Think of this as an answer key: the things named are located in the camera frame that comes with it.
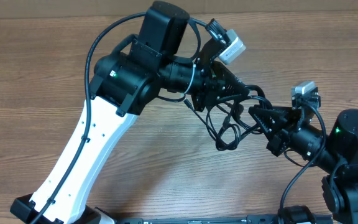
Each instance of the wooden table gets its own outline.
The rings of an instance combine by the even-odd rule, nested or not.
[[[358,11],[195,17],[214,17],[236,30],[247,50],[229,69],[244,82],[261,86],[274,105],[290,105],[291,86],[314,80],[328,132],[338,113],[358,108]],[[12,201],[37,190],[55,165],[83,107],[88,49],[115,20],[0,20],[0,223],[20,223],[9,213]],[[138,33],[141,22],[127,22],[107,35],[93,65],[128,34]],[[201,36],[203,42],[209,39],[204,30]],[[180,55],[190,56],[195,47],[188,29]],[[213,116],[216,125],[221,124],[218,117]],[[263,136],[249,136],[235,151],[219,152],[183,103],[153,100],[114,149],[88,205],[144,218],[276,213],[299,167],[273,156],[266,143]],[[321,196],[324,175],[318,168],[308,169],[286,205],[328,213]]]

